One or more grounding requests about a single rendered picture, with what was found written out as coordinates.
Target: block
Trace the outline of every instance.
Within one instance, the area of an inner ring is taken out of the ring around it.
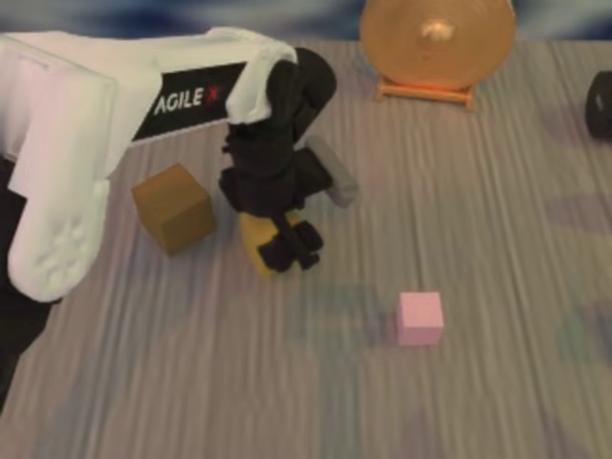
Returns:
[[[355,202],[360,188],[353,176],[338,159],[331,146],[320,137],[309,137],[304,145],[310,148],[332,177],[333,185],[326,190],[327,196],[339,208],[348,208]]]
[[[216,229],[207,191],[180,164],[132,188],[142,225],[169,256]]]
[[[274,274],[275,271],[268,268],[259,256],[259,248],[268,244],[278,234],[274,222],[269,218],[254,217],[248,213],[241,213],[238,218],[242,244],[255,269],[261,275]],[[287,214],[287,219],[292,227],[301,221],[297,213],[293,211]]]
[[[432,346],[442,337],[444,316],[440,294],[402,293],[398,311],[398,342],[402,346]]]

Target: orange stand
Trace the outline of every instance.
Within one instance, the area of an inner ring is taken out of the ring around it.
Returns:
[[[470,112],[474,110],[474,97],[472,88],[432,89],[420,86],[396,84],[385,77],[379,77],[376,83],[375,101],[380,102],[385,96],[399,96],[405,98],[423,98],[426,100],[440,100],[444,102],[460,103]]]

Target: table surface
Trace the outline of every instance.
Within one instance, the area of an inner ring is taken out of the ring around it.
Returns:
[[[361,184],[305,210],[320,265],[253,271],[216,187],[225,126],[129,151],[98,262],[18,371],[2,458],[609,458],[612,146],[582,105],[612,43],[517,44],[475,114],[375,103],[355,43],[299,44],[339,78],[312,132]],[[177,162],[219,230],[166,259],[130,189]],[[404,291],[441,293],[437,347],[393,344]]]

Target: blue background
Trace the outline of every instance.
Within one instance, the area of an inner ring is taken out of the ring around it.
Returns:
[[[146,37],[201,33],[210,26],[237,26],[278,38],[355,39],[363,2],[0,0],[0,29]],[[612,0],[515,0],[514,8],[519,39],[612,37]]]

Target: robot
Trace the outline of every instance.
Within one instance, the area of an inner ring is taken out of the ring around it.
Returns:
[[[296,211],[357,185],[321,139],[295,145],[336,92],[317,54],[235,28],[114,40],[0,35],[0,411],[19,356],[98,256],[109,176],[129,146],[227,121],[219,185],[261,272],[318,262]]]

